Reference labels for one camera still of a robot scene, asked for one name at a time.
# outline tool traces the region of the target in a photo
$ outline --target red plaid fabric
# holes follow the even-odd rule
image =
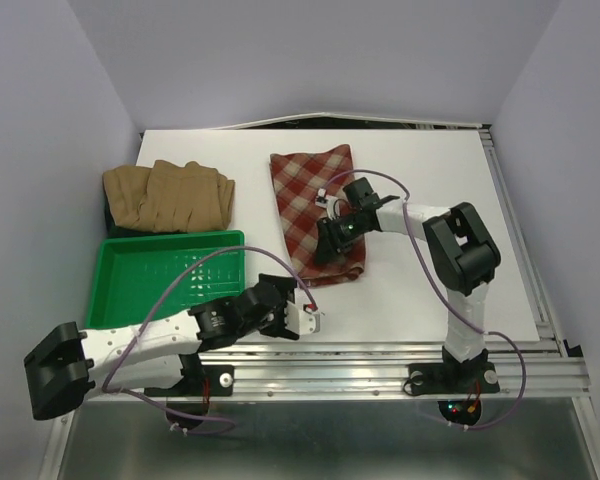
[[[308,285],[318,287],[355,280],[364,271],[365,246],[360,239],[340,263],[317,266],[316,222],[326,210],[314,202],[318,189],[334,175],[353,169],[351,147],[340,145],[325,153],[271,155],[271,178],[291,264]],[[354,180],[347,175],[329,186],[329,195],[345,198],[342,187]]]

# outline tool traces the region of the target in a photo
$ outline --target green basket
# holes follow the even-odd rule
[[[235,245],[244,245],[240,231],[105,240],[98,256],[86,328],[141,323],[162,292],[188,266],[211,252]],[[183,279],[155,318],[237,295],[244,284],[244,251],[219,255]]]

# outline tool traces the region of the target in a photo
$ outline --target wall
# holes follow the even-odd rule
[[[141,128],[491,122],[559,0],[69,0]]]
[[[0,0],[0,479],[37,478],[49,424],[31,418],[22,360],[82,321],[100,175],[136,132],[65,0]]]
[[[495,144],[531,253],[600,419],[600,0],[564,0],[505,101]]]

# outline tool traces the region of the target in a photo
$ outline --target folded cloth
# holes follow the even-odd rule
[[[122,166],[103,175],[117,226],[144,232],[226,230],[235,182],[196,162],[177,167],[157,160],[153,168]]]
[[[353,160],[349,145],[340,145],[324,153],[271,155],[271,178],[284,241],[293,268],[310,286],[350,282],[364,271],[363,238],[340,262],[318,266],[313,261],[318,246],[316,222],[326,216],[325,209],[315,204],[318,189],[334,175],[351,169]],[[329,194],[344,199],[342,187],[353,180],[352,174],[339,178],[329,186]]]

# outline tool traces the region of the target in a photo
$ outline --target purple cable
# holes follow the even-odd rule
[[[367,169],[362,169],[362,168],[354,168],[353,170],[348,170],[346,172],[342,172],[339,173],[338,175],[335,175],[333,177],[331,177],[329,179],[329,181],[327,181],[327,183],[324,184],[324,186],[322,188],[324,188],[325,190],[327,189],[327,187],[335,180],[337,180],[340,177],[344,177],[345,175],[349,175],[351,173],[369,173],[371,175],[377,175],[379,177],[382,178],[386,178],[387,180],[390,180],[391,182],[395,183],[396,185],[398,185],[398,187],[400,187],[400,189],[404,192],[405,194],[405,198],[404,198],[404,203],[402,204],[402,215],[404,217],[404,224],[407,227],[407,233],[409,234],[409,240],[411,241],[411,245],[413,246],[413,250],[416,253],[416,257],[418,258],[418,262],[420,263],[420,266],[422,267],[422,271],[424,272],[425,276],[427,277],[427,280],[429,281],[429,284],[431,285],[431,288],[433,288],[434,293],[436,294],[436,296],[438,297],[438,299],[442,302],[442,304],[447,307],[447,309],[458,319],[460,320],[462,323],[464,323],[467,327],[469,327],[471,330],[473,330],[476,333],[479,333],[480,335],[494,335],[496,337],[500,337],[502,339],[504,339],[509,345],[511,345],[511,348],[513,349],[513,351],[515,352],[515,354],[518,356],[518,358],[520,359],[520,369],[522,370],[522,382],[520,384],[520,391],[518,392],[518,396],[516,397],[515,401],[513,402],[513,405],[511,406],[511,408],[501,417],[498,417],[497,419],[491,421],[491,422],[487,422],[481,425],[475,425],[472,427],[468,427],[466,425],[464,426],[460,426],[458,424],[452,424],[452,425],[458,425],[458,427],[460,427],[463,430],[486,430],[488,428],[494,427],[496,425],[498,425],[500,422],[504,421],[506,418],[508,418],[509,416],[511,416],[511,414],[513,414],[518,407],[520,406],[520,402],[522,402],[522,398],[524,397],[524,392],[527,388],[527,365],[524,361],[524,357],[522,356],[522,351],[518,348],[518,346],[515,344],[515,342],[509,338],[507,335],[505,335],[502,332],[497,332],[497,331],[485,331],[481,328],[478,328],[476,325],[474,325],[473,323],[471,323],[469,320],[467,320],[464,315],[462,315],[457,309],[455,309],[453,307],[453,305],[451,305],[449,303],[449,301],[445,298],[445,296],[442,294],[442,292],[440,291],[440,289],[438,288],[438,285],[436,284],[436,281],[433,278],[433,275],[431,274],[431,272],[429,271],[429,267],[427,266],[427,263],[424,259],[424,256],[422,255],[422,251],[420,250],[420,247],[418,246],[418,242],[416,241],[414,232],[413,232],[413,227],[411,225],[411,220],[409,219],[409,212],[407,211],[407,201],[409,200],[409,198],[411,197],[411,192],[409,192],[409,189],[407,187],[404,186],[404,184],[402,182],[400,182],[399,180],[397,180],[396,178],[387,175],[386,173],[382,173],[382,172],[377,172],[375,170],[367,170]]]
[[[164,301],[173,292],[173,290],[180,284],[180,282],[184,278],[186,278],[191,272],[193,272],[195,269],[200,267],[203,263],[207,262],[208,260],[210,260],[214,257],[217,257],[218,255],[222,255],[222,254],[229,253],[229,252],[236,252],[236,251],[240,251],[240,250],[261,253],[261,254],[266,255],[267,257],[275,260],[276,262],[278,262],[287,272],[289,272],[289,274],[291,276],[293,276],[293,278],[296,279],[300,288],[302,288],[302,290],[304,290],[304,292],[307,294],[307,297],[309,297],[309,300],[313,304],[314,308],[318,308],[316,299],[313,297],[313,295],[309,291],[309,287],[307,287],[307,284],[304,283],[304,281],[293,270],[293,268],[291,268],[289,265],[287,265],[284,262],[284,260],[282,260],[280,257],[278,257],[278,256],[274,255],[273,253],[268,252],[267,250],[264,250],[262,248],[248,247],[246,245],[221,248],[220,250],[216,250],[215,252],[210,253],[209,255],[207,255],[207,256],[201,258],[200,260],[198,260],[197,262],[195,262],[193,265],[187,267],[180,275],[178,275],[175,278],[175,280],[173,282],[171,282],[171,285],[169,285],[165,289],[165,291],[162,293],[162,295],[160,296],[158,301],[153,305],[153,307],[151,307],[151,310],[149,310],[149,313],[143,320],[142,324],[140,324],[140,327],[138,328],[138,335],[131,339],[131,341],[126,346],[126,348],[124,349],[124,351],[122,352],[122,354],[120,355],[120,357],[118,358],[116,363],[113,365],[113,368],[111,369],[109,374],[104,379],[104,382],[102,383],[102,391],[104,393],[124,393],[124,394],[130,395],[132,397],[135,397],[139,400],[142,400],[143,402],[148,403],[149,405],[159,408],[160,410],[162,410],[166,413],[170,413],[172,415],[175,415],[175,416],[178,416],[181,418],[185,418],[188,420],[198,420],[198,421],[203,421],[203,422],[220,422],[220,423],[227,424],[227,426],[225,428],[220,429],[220,430],[214,430],[211,432],[196,432],[195,430],[192,430],[190,432],[192,435],[217,435],[217,434],[221,434],[221,433],[226,433],[235,428],[235,426],[236,426],[235,422],[228,418],[208,417],[208,416],[202,416],[202,415],[191,415],[189,413],[179,412],[177,410],[173,410],[173,409],[167,407],[166,405],[163,405],[160,402],[157,402],[157,401],[147,397],[146,395],[144,395],[142,393],[134,392],[133,390],[129,390],[127,388],[121,388],[120,390],[110,390],[109,384],[111,383],[111,380],[113,380],[113,377],[116,374],[116,372],[120,369],[120,367],[122,366],[124,361],[127,359],[129,354],[131,353],[131,350],[133,350],[133,348],[138,344],[138,339],[144,334],[145,330],[149,326],[149,323],[153,320],[153,317],[156,315],[156,312],[158,311],[158,309],[162,306]]]

